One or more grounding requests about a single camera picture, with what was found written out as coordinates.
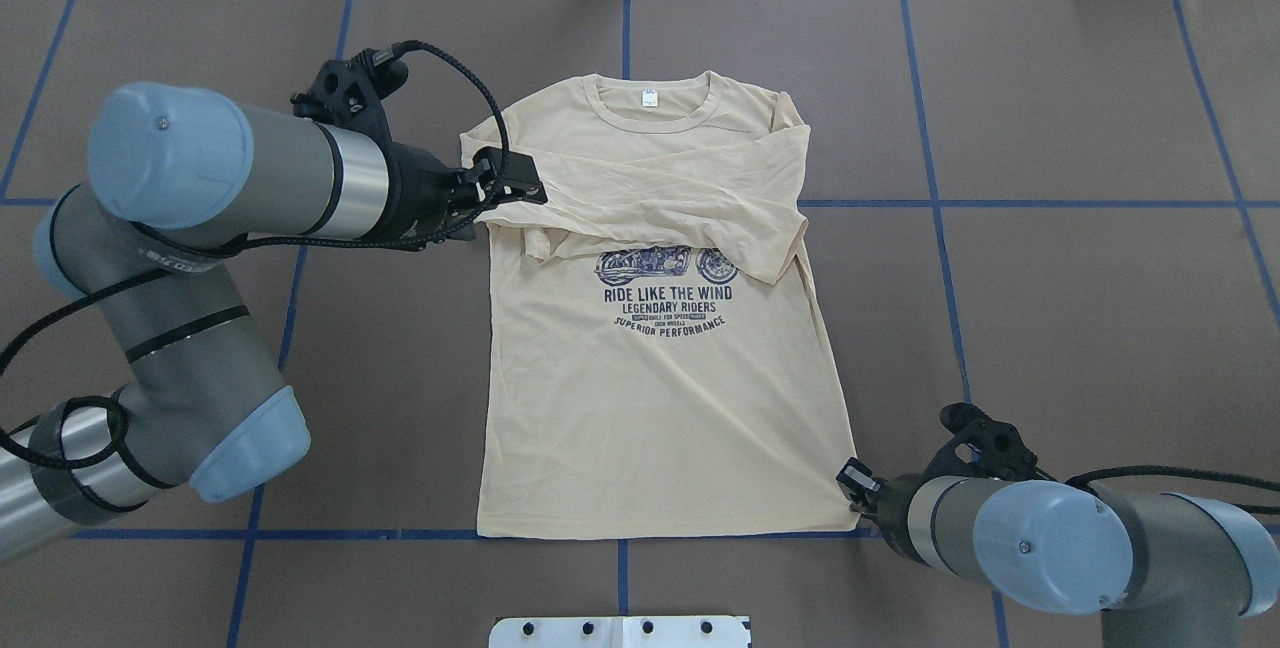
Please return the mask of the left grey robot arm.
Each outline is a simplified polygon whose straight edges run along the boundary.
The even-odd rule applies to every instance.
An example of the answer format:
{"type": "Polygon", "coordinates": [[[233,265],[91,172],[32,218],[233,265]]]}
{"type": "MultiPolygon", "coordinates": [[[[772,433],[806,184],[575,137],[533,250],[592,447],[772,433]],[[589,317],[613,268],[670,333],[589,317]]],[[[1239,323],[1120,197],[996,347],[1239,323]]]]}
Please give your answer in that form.
{"type": "Polygon", "coordinates": [[[369,79],[320,78],[292,114],[136,82],[104,102],[86,182],[33,237],[40,271],[104,315],[132,379],[73,397],[3,437],[3,561],[188,485],[219,503],[306,456],[310,434],[228,261],[288,241],[420,250],[475,211],[544,204],[506,141],[467,168],[392,140],[369,79]]]}

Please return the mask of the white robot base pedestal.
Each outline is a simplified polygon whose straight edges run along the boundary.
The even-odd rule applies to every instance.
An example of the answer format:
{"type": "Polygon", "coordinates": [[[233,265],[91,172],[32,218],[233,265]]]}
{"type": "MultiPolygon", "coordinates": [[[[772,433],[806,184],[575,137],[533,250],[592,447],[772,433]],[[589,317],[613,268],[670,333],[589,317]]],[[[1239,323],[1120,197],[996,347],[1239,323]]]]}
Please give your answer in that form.
{"type": "Polygon", "coordinates": [[[509,617],[489,647],[751,647],[749,617],[732,615],[509,617]]]}

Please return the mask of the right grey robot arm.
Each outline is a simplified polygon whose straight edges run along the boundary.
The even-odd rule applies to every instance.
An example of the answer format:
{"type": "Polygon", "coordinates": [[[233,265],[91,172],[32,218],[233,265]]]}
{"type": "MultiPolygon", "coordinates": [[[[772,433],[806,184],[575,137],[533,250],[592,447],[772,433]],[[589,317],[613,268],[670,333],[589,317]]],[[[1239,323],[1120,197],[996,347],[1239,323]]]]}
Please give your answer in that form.
{"type": "Polygon", "coordinates": [[[1043,613],[1098,616],[1106,647],[1239,647],[1277,604],[1277,544],[1243,507],[1176,492],[1089,493],[974,471],[836,482],[890,548],[1043,613]]]}

